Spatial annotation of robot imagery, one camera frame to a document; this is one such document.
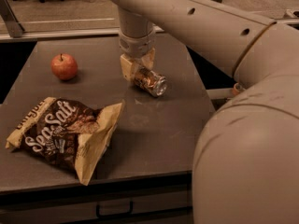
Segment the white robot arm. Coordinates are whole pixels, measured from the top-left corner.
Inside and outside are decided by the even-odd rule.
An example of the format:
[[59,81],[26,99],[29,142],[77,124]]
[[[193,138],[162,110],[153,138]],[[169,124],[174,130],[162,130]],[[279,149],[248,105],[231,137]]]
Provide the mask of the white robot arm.
[[156,24],[244,89],[198,139],[195,224],[299,224],[299,32],[210,0],[111,1],[125,53],[144,54]]

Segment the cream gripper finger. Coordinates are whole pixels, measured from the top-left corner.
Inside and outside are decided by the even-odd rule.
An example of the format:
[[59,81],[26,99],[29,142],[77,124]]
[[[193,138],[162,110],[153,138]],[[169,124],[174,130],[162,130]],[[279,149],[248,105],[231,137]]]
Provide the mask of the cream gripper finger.
[[152,48],[147,54],[141,58],[141,63],[144,67],[152,69],[155,60],[155,48]]
[[120,57],[120,61],[123,77],[127,81],[132,82],[135,78],[135,73],[139,68],[139,63],[136,59],[133,59],[126,54],[122,54],[122,56]]

